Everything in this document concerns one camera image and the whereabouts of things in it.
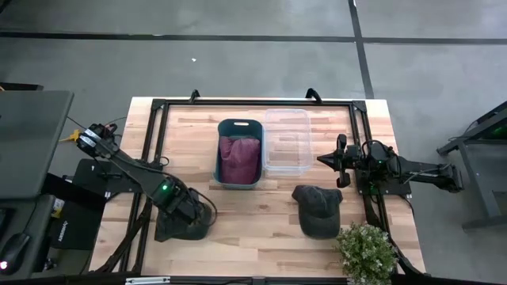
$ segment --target wire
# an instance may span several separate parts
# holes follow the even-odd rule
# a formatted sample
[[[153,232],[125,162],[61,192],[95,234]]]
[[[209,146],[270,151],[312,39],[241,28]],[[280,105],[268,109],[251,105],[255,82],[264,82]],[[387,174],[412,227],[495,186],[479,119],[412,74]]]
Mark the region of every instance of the wire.
[[[167,157],[160,157],[160,158],[165,158],[167,160],[167,163],[166,164],[162,164],[162,167],[166,167],[169,165],[169,159]]]
[[[364,145],[370,143],[370,145],[368,145],[370,148],[371,148],[371,143],[379,143],[380,146],[382,146],[383,150],[386,152],[386,154],[391,154],[390,152],[390,148],[388,148],[386,145],[384,145],[382,142],[380,142],[379,140],[376,140],[376,139],[370,139],[370,140],[367,140],[366,142],[363,142],[363,144],[361,145],[361,150],[363,151],[363,154],[366,155],[366,152],[364,151]],[[400,162],[400,159],[399,159],[399,156],[393,151],[392,154],[396,157],[396,160],[397,160],[397,163],[398,163],[398,179],[399,179],[399,182],[402,183],[402,163]]]
[[[399,196],[409,204],[410,210],[412,210],[412,216],[415,217],[414,207],[412,207],[412,203],[410,202],[410,200],[408,200],[408,198],[406,198],[404,195]]]
[[[465,135],[465,134],[467,133],[467,131],[468,131],[468,130],[470,130],[470,128],[472,127],[472,125],[474,125],[475,123],[477,123],[477,120],[475,120],[475,121],[471,122],[471,123],[468,125],[467,129],[463,132],[463,134],[462,134],[462,135],[458,135],[458,136],[455,136],[455,137],[450,137],[450,138],[449,138],[449,139],[447,139],[447,140],[448,140],[449,142],[451,142],[451,141],[453,141],[453,140],[455,140],[455,139],[461,139],[461,138],[463,138],[463,139],[467,139],[467,138],[470,138],[470,136],[467,136],[467,135]]]
[[[114,122],[116,122],[116,121],[123,120],[123,119],[127,119],[127,117],[121,117],[121,118],[118,118],[118,119],[114,119],[114,120],[112,120],[112,121],[110,121],[110,122],[106,123],[106,124],[105,124],[105,126],[107,126],[107,125],[109,125],[109,124],[112,124],[112,123],[114,123]]]
[[[122,157],[118,157],[118,159],[120,159],[122,162],[125,162],[125,163],[127,163],[129,165],[132,165],[132,166],[134,166],[134,167],[136,167],[138,169],[144,169],[144,170],[152,172],[152,173],[160,173],[160,174],[166,175],[168,177],[171,177],[171,178],[173,178],[175,180],[179,180],[179,178],[177,178],[174,175],[171,175],[171,174],[169,174],[167,172],[164,172],[164,171],[161,171],[161,170],[157,170],[157,169],[151,169],[149,167],[145,167],[145,166],[142,166],[142,165],[137,165],[135,163],[132,163],[130,161],[127,161],[127,160],[123,159]],[[206,197],[204,194],[202,194],[201,192],[197,191],[194,188],[193,188],[193,191],[195,191],[197,193],[197,195],[199,195],[199,196],[203,197],[204,199],[206,199],[211,204],[211,206],[213,207],[213,210],[215,211],[215,218],[213,219],[212,222],[210,222],[209,224],[205,225],[205,226],[212,226],[216,222],[216,218],[218,216],[218,210],[216,208],[216,205],[208,197]],[[194,207],[197,207],[197,205],[195,204],[195,201],[193,200],[192,196],[190,196],[190,201],[194,205]]]
[[[125,173],[125,175],[130,177],[130,179],[132,179],[137,185],[139,185],[139,187],[141,188],[141,191],[143,193],[146,193],[144,191],[141,183],[135,177],[133,177],[124,168],[119,166],[116,162],[111,161],[111,163],[113,163],[119,170],[121,170],[123,173]],[[116,266],[116,264],[118,264],[118,261],[120,261],[120,257],[124,254],[126,246],[128,246],[132,243],[134,237],[137,235],[137,233],[139,232],[139,229],[143,225],[143,223],[141,223],[141,222],[149,222],[150,221],[150,216],[147,214],[148,209],[149,209],[149,207],[147,207],[147,203],[145,203],[144,209],[141,211],[141,214],[135,220],[132,228],[127,231],[124,239],[121,241],[120,245],[118,245],[115,252],[107,259],[105,264],[102,265],[101,267],[99,267],[99,269],[97,270],[98,272],[102,272],[102,270],[105,270],[106,272],[111,272],[114,269],[114,267]],[[128,238],[129,234],[134,234],[134,235],[131,236],[132,239],[127,244],[126,242],[129,240],[129,238]]]
[[[80,123],[76,122],[76,120],[74,120],[74,119],[70,118],[69,116],[67,116],[67,118],[68,118],[69,120],[73,121],[73,122],[74,122],[74,124],[77,124],[77,125],[78,125],[79,127],[81,127],[83,130],[85,130],[85,129],[86,129],[86,128],[85,128],[85,127],[83,127]]]
[[[25,225],[25,228],[23,229],[23,233],[26,231],[26,229],[29,227],[30,225],[30,221],[32,220],[32,217],[33,217],[33,213],[35,213],[35,210],[37,209],[37,204],[39,203],[39,200],[37,199],[35,201],[35,205],[33,206],[33,210],[32,210],[32,214],[30,214],[30,217],[29,217],[29,220],[26,222],[26,225]]]
[[[444,167],[440,168],[440,167],[437,167],[437,168],[434,168],[434,169],[427,169],[427,170],[422,170],[422,171],[419,171],[418,173],[415,173],[414,175],[412,175],[411,177],[409,177],[407,180],[405,180],[405,182],[403,182],[403,184],[406,184],[408,181],[411,181],[412,179],[414,179],[415,177],[423,174],[423,173],[428,173],[428,172],[431,172],[431,171],[437,171],[437,170],[444,170],[446,168],[448,168],[451,164],[448,163],[446,164]]]
[[[193,199],[192,197],[192,194],[190,193],[190,189],[188,187],[185,187],[185,191],[187,192],[187,195],[189,196],[190,198],[190,203],[192,203],[192,206],[193,206],[193,214],[196,216],[196,217],[200,217],[200,214],[199,214],[199,207],[197,206],[196,204],[196,201]]]

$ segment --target green plant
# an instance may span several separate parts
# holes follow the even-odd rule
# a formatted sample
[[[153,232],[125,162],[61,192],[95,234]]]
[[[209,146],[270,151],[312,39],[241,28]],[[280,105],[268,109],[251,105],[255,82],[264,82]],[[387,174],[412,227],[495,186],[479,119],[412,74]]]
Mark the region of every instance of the green plant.
[[[381,229],[352,223],[349,230],[341,229],[334,248],[341,254],[344,273],[355,284],[389,284],[396,249]]]

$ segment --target wooden tabletop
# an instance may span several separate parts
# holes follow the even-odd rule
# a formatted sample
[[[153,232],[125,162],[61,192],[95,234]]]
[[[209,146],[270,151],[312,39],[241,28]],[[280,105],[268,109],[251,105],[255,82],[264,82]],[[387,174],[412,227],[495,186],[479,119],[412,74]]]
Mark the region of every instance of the wooden tabletop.
[[[152,97],[132,98],[121,148],[140,158]],[[395,135],[385,100],[366,100],[373,139],[396,150]],[[337,173],[314,160],[301,177],[263,177],[254,190],[221,188],[212,178],[218,145],[217,126],[230,118],[264,121],[269,106],[171,106],[162,155],[170,159],[165,171],[208,196],[218,208],[216,224],[200,241],[154,240],[154,208],[143,262],[143,275],[171,276],[343,276],[333,240],[306,237],[299,227],[297,202],[291,198],[298,184],[336,188]],[[298,107],[311,118],[312,148],[316,158],[332,152],[338,134],[352,142],[349,111],[342,107]],[[157,138],[159,120],[154,128]],[[361,141],[364,132],[360,127]],[[151,144],[150,158],[154,155]],[[342,189],[341,227],[365,221],[364,205],[355,179]],[[413,265],[424,271],[421,249],[410,207],[397,196],[385,196],[394,240]],[[118,246],[127,228],[131,194],[121,194],[106,205],[90,269],[98,268]],[[133,243],[134,263],[137,240]]]

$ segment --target computer mouse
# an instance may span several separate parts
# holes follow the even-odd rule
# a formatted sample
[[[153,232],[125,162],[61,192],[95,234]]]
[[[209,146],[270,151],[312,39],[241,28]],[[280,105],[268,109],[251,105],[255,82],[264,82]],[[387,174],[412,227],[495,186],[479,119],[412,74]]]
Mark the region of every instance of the computer mouse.
[[[23,263],[23,256],[30,236],[25,233],[13,234],[0,252],[0,274],[11,275]]]

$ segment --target floor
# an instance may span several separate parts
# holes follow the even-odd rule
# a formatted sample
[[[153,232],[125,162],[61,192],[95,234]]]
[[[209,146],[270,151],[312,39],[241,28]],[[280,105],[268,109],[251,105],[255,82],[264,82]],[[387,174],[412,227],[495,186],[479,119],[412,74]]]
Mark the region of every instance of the floor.
[[[364,37],[507,38],[502,0],[351,3]],[[193,89],[209,97],[301,97],[313,87],[324,98],[387,99],[402,156],[460,165],[458,156],[440,158],[435,149],[507,99],[507,42],[364,44],[361,54],[362,43],[358,53],[355,43],[326,40],[357,36],[353,20],[347,0],[13,0],[0,15],[2,30],[299,41],[0,38],[0,82],[73,91],[70,116],[85,125],[125,116],[131,97],[189,96]],[[67,122],[63,135],[75,128]],[[60,145],[51,171],[72,174],[83,157],[75,146]],[[507,228],[461,229],[483,216],[477,195],[411,186],[427,271],[505,282]]]

